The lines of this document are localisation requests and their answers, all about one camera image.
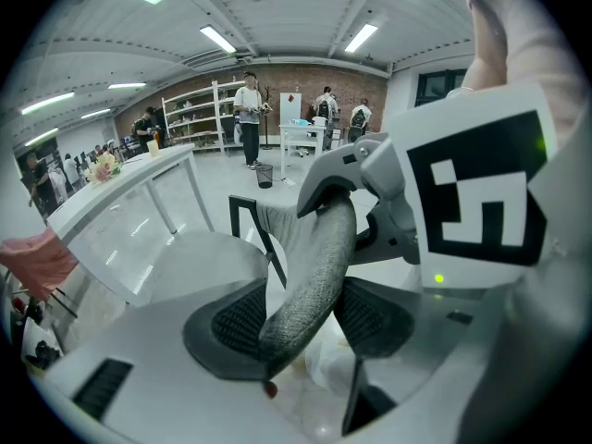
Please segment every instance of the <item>white wall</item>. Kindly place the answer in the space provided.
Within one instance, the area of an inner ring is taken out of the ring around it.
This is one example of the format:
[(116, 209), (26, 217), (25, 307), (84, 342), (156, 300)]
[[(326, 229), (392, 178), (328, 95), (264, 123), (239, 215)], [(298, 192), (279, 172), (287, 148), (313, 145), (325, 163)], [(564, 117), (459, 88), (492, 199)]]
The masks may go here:
[(417, 83), (420, 74), (441, 70), (467, 69), (473, 62), (472, 55), (449, 57), (413, 66), (393, 73), (388, 80), (385, 111), (382, 116), (382, 129), (390, 127), (398, 114), (415, 107)]
[(66, 153), (70, 153), (72, 157), (78, 156), (80, 159), (81, 152), (89, 153), (94, 150), (94, 145), (103, 146), (111, 138), (113, 138), (111, 126), (107, 124), (107, 118), (102, 118), (63, 133), (58, 132), (57, 149), (62, 159)]
[(20, 182), (12, 151), (12, 136), (0, 128), (0, 241), (39, 235), (45, 224), (37, 207), (29, 207), (29, 192)]

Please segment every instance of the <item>white corrugated ceiling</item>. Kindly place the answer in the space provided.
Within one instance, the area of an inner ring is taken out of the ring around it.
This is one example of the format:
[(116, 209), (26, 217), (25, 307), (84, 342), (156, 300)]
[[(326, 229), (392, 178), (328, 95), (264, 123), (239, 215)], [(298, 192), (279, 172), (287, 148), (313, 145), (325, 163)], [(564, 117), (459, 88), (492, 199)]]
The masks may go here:
[[(365, 23), (379, 30), (355, 55), (346, 55), (343, 50)], [(0, 104), (3, 125), (13, 130), (19, 145), (52, 127), (79, 125), (80, 116), (93, 110), (109, 106), (116, 113), (151, 88), (208, 69), (182, 64), (219, 49), (199, 32), (207, 24), (223, 32), (243, 56), (332, 57), (382, 70), (390, 62), (472, 36), (464, 0), (163, 0), (157, 5), (61, 0), (14, 67)], [(236, 64), (236, 59), (221, 64)], [(128, 81), (148, 86), (106, 88)], [(69, 91), (75, 97), (27, 116), (19, 112)]]

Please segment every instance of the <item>trash can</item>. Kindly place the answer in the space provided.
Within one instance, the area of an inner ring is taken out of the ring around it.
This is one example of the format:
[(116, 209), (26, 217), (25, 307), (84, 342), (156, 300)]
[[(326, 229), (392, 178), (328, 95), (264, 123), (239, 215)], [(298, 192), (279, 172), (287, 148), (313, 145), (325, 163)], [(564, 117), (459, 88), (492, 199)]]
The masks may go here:
[(261, 189), (271, 188), (273, 184), (274, 167), (271, 165), (259, 165), (257, 167), (257, 182)]

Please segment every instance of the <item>gray fabric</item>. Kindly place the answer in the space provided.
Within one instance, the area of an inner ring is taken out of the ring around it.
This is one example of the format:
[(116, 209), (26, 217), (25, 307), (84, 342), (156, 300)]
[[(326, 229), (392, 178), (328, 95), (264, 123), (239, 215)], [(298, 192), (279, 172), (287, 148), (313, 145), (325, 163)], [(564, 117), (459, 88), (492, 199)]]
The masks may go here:
[(304, 349), (333, 310), (352, 259), (356, 221), (345, 195), (300, 219), (295, 206), (257, 203), (257, 214), (288, 263), (288, 298), (259, 335), (260, 353), (273, 374)]

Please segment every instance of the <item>pink cloth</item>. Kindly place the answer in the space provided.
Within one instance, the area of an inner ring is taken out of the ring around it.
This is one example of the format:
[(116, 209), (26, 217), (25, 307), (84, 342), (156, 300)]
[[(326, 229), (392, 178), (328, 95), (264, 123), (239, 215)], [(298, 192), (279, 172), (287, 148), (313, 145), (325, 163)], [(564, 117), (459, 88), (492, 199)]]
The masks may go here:
[(18, 278), (35, 299), (49, 295), (78, 264), (51, 228), (27, 239), (7, 239), (0, 245), (0, 264)]

